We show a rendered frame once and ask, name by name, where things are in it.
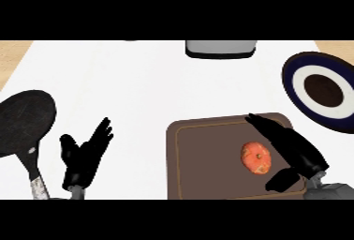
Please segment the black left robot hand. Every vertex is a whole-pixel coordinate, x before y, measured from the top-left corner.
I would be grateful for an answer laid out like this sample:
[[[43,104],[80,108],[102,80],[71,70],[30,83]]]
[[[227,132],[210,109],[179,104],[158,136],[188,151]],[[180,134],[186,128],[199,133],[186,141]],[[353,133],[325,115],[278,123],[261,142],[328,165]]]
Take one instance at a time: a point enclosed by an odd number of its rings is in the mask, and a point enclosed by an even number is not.
[[[61,142],[61,158],[67,165],[62,188],[71,190],[74,186],[87,189],[92,185],[101,159],[114,138],[111,120],[104,118],[87,142],[77,144],[74,137],[64,134]]]

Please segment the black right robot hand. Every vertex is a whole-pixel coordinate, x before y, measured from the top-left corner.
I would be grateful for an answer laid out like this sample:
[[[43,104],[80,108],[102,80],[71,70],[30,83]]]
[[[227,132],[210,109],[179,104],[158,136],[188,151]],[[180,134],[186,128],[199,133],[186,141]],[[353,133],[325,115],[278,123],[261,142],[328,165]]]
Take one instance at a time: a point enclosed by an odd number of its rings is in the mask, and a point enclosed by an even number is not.
[[[266,190],[285,192],[301,177],[314,180],[317,186],[329,168],[317,147],[291,128],[283,127],[275,120],[253,113],[245,119],[267,138],[289,164],[289,168],[282,169],[267,182]]]

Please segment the orange squash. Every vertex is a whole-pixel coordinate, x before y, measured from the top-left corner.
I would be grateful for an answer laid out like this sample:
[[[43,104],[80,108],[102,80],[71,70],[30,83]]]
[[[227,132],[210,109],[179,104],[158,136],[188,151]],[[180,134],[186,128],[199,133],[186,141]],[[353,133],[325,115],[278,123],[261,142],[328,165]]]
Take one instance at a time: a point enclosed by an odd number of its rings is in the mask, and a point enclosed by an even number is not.
[[[254,174],[266,174],[272,169],[272,154],[260,142],[247,142],[241,148],[241,161]]]

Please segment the brown tray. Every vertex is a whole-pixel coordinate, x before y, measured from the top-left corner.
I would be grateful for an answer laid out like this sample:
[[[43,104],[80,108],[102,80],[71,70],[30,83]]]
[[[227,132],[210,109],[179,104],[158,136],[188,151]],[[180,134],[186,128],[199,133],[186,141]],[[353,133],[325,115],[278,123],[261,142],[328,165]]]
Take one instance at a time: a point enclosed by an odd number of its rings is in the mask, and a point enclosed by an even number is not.
[[[272,169],[254,174],[241,161],[242,145],[261,143]],[[165,131],[167,197],[171,200],[300,200],[306,181],[279,193],[266,189],[275,174],[289,167],[267,138],[242,115],[176,121]]]

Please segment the navy and white plate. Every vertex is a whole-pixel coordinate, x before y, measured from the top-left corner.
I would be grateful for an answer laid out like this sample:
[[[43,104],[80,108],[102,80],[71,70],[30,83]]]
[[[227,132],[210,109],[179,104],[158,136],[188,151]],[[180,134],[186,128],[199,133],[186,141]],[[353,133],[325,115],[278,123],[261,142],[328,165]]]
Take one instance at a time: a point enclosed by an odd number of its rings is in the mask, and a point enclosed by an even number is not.
[[[328,53],[301,52],[283,64],[282,84],[304,115],[354,134],[354,66]]]

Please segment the black frying pan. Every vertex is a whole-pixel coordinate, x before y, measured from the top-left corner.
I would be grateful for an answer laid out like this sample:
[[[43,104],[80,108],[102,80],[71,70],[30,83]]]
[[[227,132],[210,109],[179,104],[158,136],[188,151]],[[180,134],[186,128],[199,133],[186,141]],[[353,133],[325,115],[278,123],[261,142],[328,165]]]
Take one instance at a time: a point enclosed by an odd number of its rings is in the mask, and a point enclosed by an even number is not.
[[[40,140],[56,120],[56,103],[42,90],[28,90],[0,103],[0,158],[17,155],[28,171],[33,198],[49,200],[37,167]]]

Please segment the grey and black appliance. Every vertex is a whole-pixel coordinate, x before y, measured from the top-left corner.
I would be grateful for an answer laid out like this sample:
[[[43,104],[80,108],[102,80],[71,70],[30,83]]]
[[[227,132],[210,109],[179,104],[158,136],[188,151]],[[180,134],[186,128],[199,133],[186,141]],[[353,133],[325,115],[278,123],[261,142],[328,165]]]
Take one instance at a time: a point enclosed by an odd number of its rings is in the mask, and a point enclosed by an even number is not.
[[[201,59],[241,59],[255,53],[255,40],[188,40],[186,54]]]

